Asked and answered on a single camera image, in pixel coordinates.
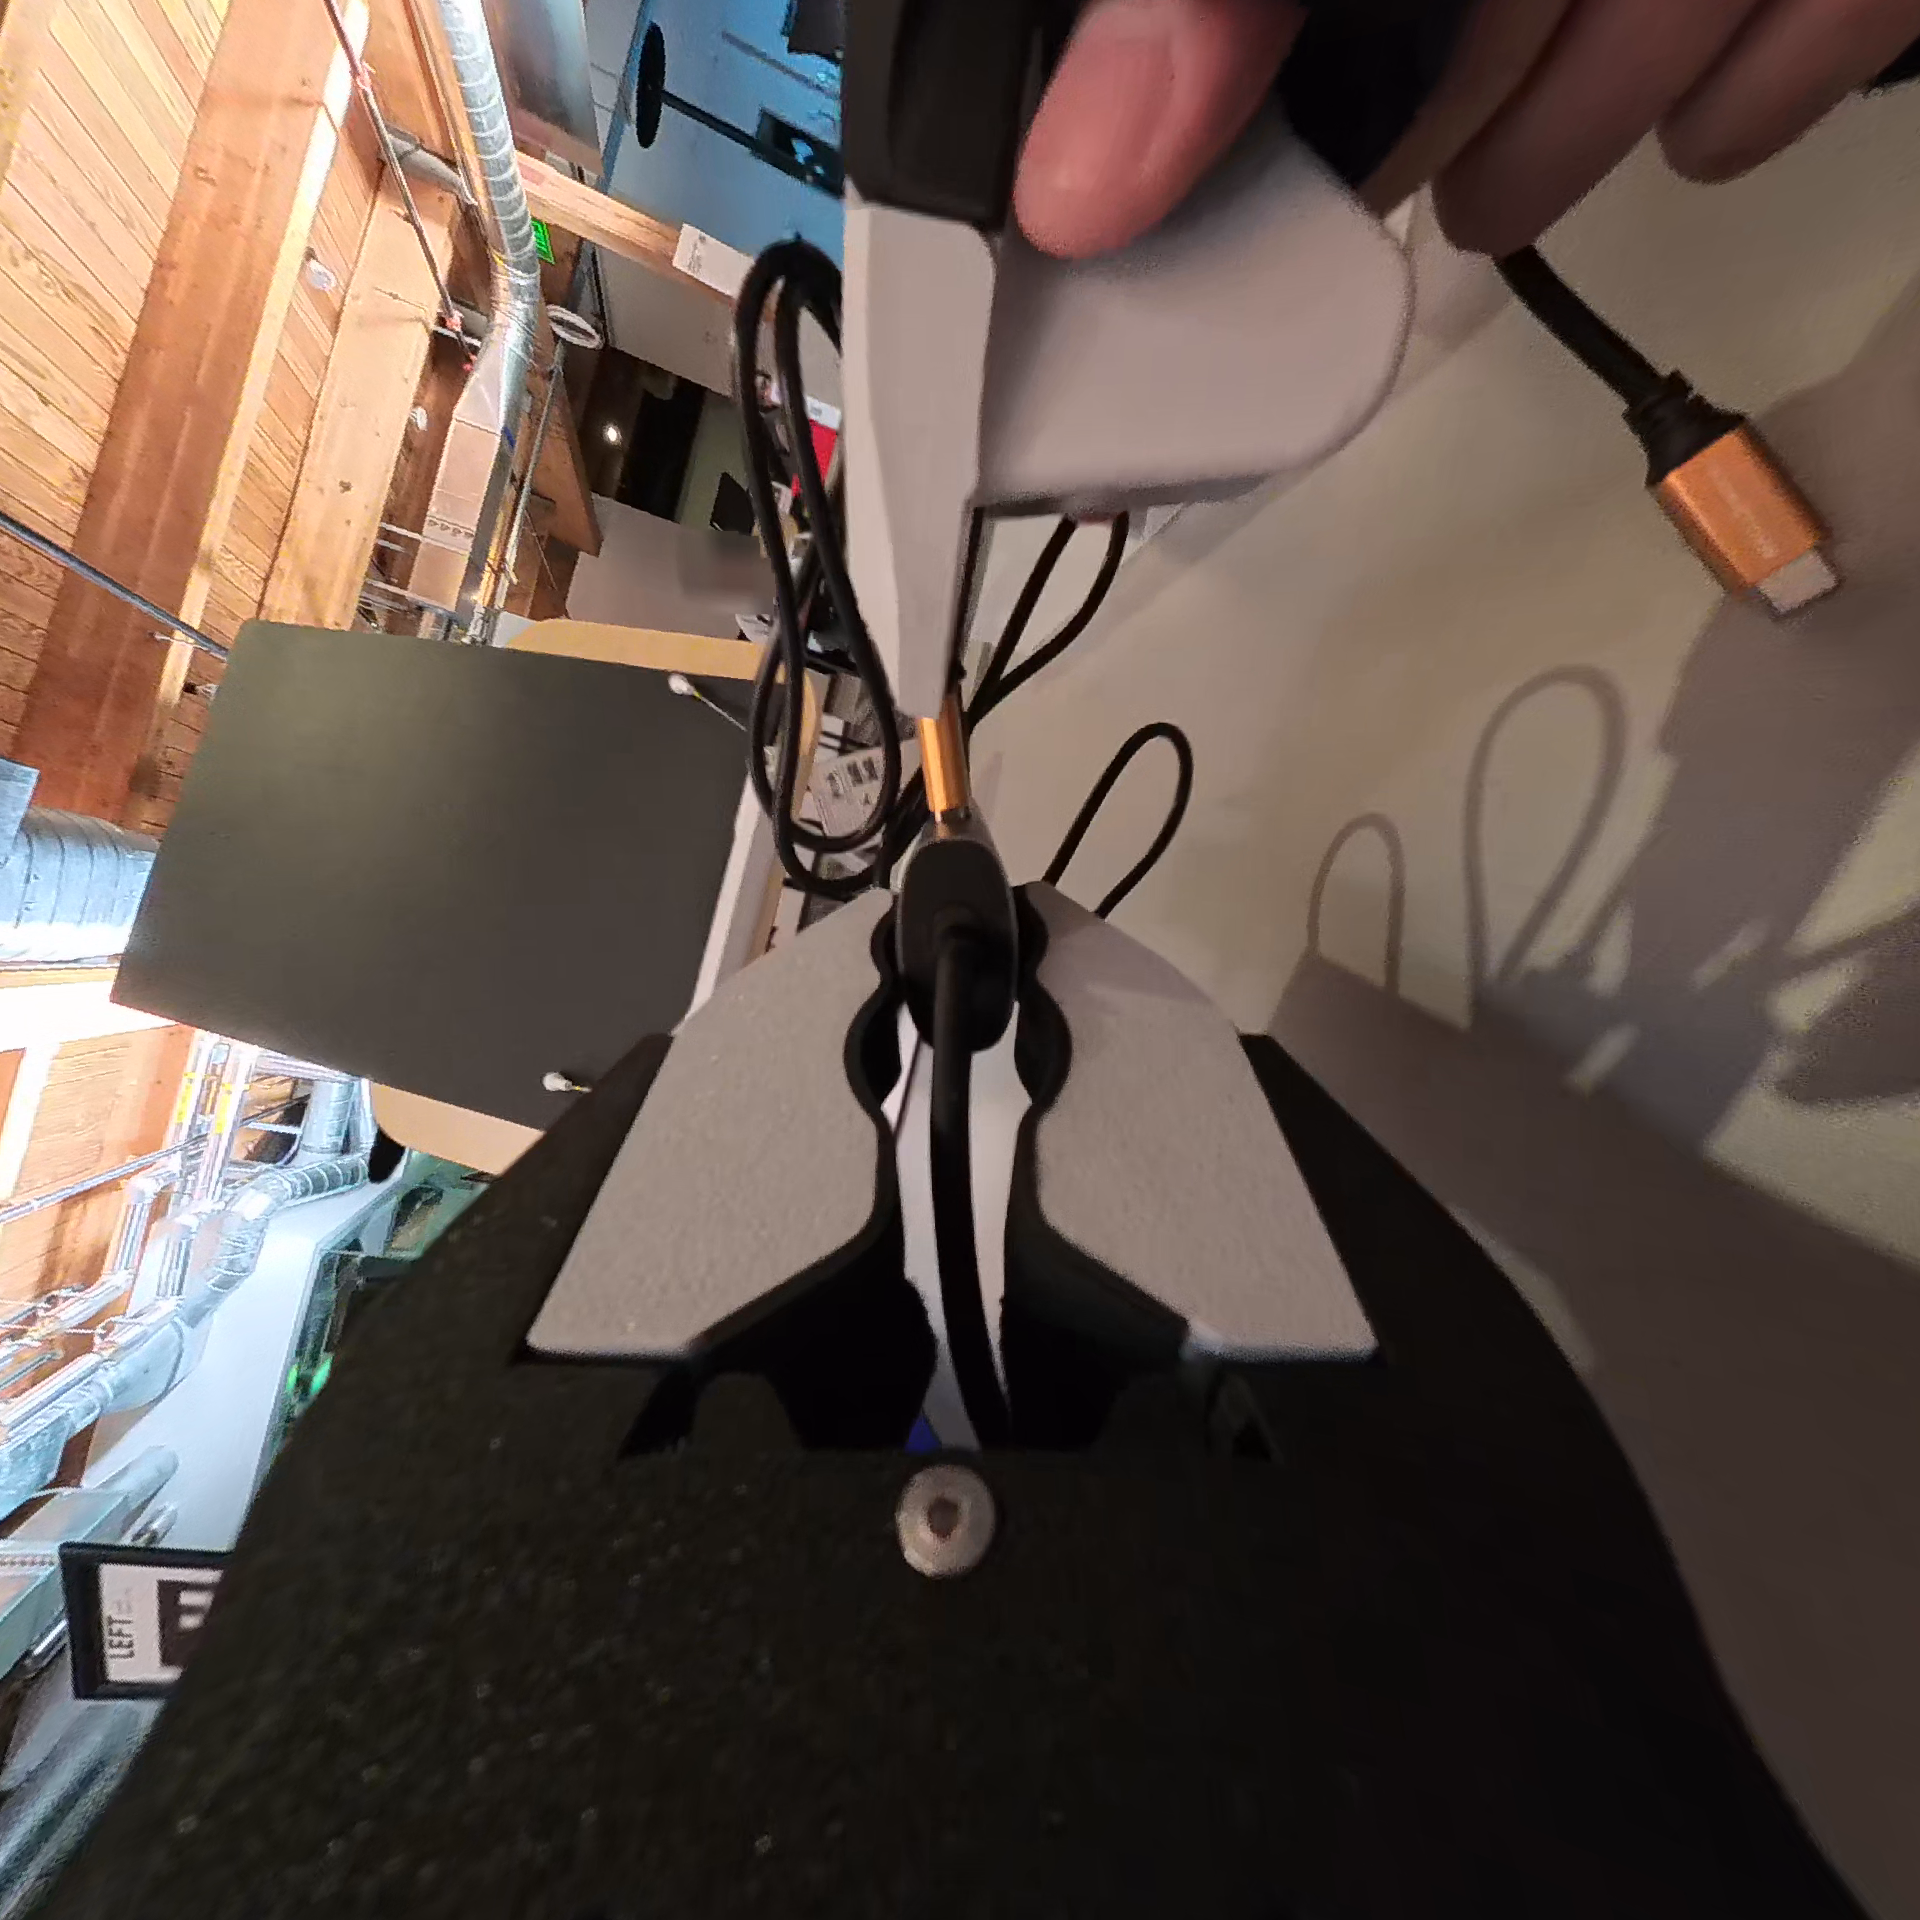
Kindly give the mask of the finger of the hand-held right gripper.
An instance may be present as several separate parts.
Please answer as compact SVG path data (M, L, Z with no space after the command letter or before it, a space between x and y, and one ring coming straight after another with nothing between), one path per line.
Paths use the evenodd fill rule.
M978 403L989 515L1228 499L1319 467L1412 335L1400 242L1281 120L1100 259L998 246Z
M849 200L841 237L845 566L894 708L946 700L978 481L994 246Z

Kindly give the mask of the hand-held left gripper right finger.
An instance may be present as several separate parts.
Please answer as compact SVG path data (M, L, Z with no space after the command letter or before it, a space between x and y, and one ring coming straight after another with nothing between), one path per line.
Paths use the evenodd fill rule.
M1014 1439L1087 1448L1147 1379L1359 1365L1379 1332L1232 1018L1049 882L1023 975L998 1365Z

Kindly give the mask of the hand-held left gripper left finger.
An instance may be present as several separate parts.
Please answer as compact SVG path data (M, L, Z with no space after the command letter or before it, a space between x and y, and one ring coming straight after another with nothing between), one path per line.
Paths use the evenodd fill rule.
M904 1270L897 994L861 894L693 1011L530 1325L565 1361L769 1386L808 1448L900 1448L933 1332Z

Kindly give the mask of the black audio cable gold plug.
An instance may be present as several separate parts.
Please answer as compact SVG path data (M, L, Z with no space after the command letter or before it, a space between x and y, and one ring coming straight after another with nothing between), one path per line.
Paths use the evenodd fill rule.
M1039 598L1080 524L1064 515L1049 533L1014 612L977 683L949 679L941 711L913 723L917 770L904 767L904 730L870 619L855 603L845 560L845 485L834 483L813 432L800 423L800 324L815 320L828 351L841 346L841 270L802 237L756 250L732 302L732 368L747 455L747 503L769 561L769 640L762 654L746 720L747 787L766 819L784 884L802 898L845 903L892 884L908 848L937 822L977 825L973 730L1014 692L1064 660L1105 612L1130 543L1130 518L1108 527L1097 574L1079 612L1027 657L1018 654ZM877 787L849 829L800 822L800 727L813 654L813 613L839 618L841 644L827 667L853 679L877 727Z

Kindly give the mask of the grey desk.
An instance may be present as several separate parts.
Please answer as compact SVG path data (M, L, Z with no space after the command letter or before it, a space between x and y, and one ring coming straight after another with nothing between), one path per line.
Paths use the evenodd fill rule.
M1714 191L1643 149L1544 237L1826 515L1797 618L1714 587L1490 263L1393 230L1393 400L1141 545L978 798L1036 874L1122 734L1190 730L1117 925L1502 1259L1805 1821L1916 1916L1916 87Z

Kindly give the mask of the person's right hand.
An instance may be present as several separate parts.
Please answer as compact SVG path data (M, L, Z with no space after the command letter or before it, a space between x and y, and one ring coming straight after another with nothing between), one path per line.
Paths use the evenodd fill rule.
M1092 3L1026 133L1014 216L1058 259L1160 224L1284 71L1381 211L1431 191L1461 250L1539 242L1643 142L1740 179L1916 51L1916 3Z

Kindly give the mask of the wood-framed black panel stand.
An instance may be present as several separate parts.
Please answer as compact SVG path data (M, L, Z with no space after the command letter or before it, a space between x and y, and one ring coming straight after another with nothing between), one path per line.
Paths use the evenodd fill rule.
M501 1176L766 949L756 664L575 618L244 624L114 1004L363 1078L393 1139Z

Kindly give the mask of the black framed marker sign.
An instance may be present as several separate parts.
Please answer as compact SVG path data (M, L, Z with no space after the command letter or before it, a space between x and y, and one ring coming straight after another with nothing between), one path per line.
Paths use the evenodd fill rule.
M226 1550L58 1549L74 1701L163 1701L203 1640Z

